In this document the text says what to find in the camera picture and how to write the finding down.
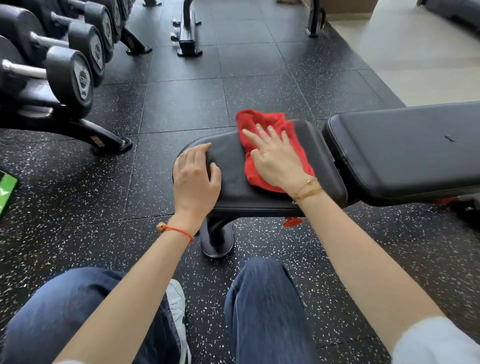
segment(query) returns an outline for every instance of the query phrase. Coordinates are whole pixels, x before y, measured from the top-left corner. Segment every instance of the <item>blue jeans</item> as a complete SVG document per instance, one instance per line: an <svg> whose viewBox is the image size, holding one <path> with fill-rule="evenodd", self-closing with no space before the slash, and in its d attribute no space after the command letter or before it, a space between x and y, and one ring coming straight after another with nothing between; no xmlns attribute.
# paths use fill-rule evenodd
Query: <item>blue jeans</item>
<svg viewBox="0 0 480 364"><path fill-rule="evenodd" d="M7 325L2 364L50 364L125 273L77 268L43 285ZM248 260L227 293L225 320L238 364L319 363L303 304L285 267ZM166 296L135 364L178 364Z"/></svg>

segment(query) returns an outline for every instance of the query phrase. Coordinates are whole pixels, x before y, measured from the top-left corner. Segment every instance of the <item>hand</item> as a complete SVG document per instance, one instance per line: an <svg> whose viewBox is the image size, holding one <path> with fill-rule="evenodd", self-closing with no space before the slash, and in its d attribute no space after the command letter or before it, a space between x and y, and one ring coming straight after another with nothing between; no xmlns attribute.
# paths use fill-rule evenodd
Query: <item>hand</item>
<svg viewBox="0 0 480 364"><path fill-rule="evenodd" d="M270 135L260 124L256 127L260 136L246 129L242 132L257 147L251 151L251 156L258 174L272 186L293 196L312 176L303 171L300 158L285 131L280 138L272 126L268 127Z"/></svg>
<svg viewBox="0 0 480 364"><path fill-rule="evenodd" d="M212 143L208 143L189 148L173 165L174 220L188 225L193 234L212 211L220 194L220 168L215 163L210 164L210 180L206 169L205 154L211 146Z"/></svg>

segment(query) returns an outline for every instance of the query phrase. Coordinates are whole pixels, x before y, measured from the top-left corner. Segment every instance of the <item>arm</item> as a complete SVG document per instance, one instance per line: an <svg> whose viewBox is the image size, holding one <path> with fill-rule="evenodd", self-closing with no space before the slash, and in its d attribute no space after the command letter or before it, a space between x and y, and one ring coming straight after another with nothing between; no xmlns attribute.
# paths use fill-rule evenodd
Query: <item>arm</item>
<svg viewBox="0 0 480 364"><path fill-rule="evenodd" d="M173 167L175 215L168 221L194 235L220 193L220 169L205 153L211 144L183 152ZM160 306L189 237L166 230L133 266L55 359L88 364L131 364Z"/></svg>
<svg viewBox="0 0 480 364"><path fill-rule="evenodd" d="M247 130L243 133L258 147L252 158L261 177L292 198L302 188L302 193L312 188L306 187L312 177L303 171L286 133L280 139L273 128L268 129L270 135L260 125L257 129L259 136ZM348 293L391 353L412 325L444 316L427 293L327 193L322 190L298 204Z"/></svg>

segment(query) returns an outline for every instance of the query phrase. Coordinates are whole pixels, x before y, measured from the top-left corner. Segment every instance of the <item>person's left hand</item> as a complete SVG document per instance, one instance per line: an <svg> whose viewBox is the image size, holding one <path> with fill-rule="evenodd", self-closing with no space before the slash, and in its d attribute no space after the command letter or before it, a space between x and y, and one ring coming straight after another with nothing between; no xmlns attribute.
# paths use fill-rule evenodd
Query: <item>person's left hand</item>
<svg viewBox="0 0 480 364"><path fill-rule="evenodd" d="M211 143L185 150L173 165L173 196L175 216L198 231L212 211L220 195L222 176L215 163L210 164L210 180L206 169L206 152Z"/></svg>

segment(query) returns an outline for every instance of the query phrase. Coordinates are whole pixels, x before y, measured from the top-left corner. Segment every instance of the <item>white sleeve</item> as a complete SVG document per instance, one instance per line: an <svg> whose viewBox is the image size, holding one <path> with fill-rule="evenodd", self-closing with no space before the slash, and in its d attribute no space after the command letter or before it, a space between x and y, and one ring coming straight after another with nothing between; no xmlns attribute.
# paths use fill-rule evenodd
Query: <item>white sleeve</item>
<svg viewBox="0 0 480 364"><path fill-rule="evenodd" d="M480 364L480 345L448 318L426 318L402 335L392 364Z"/></svg>

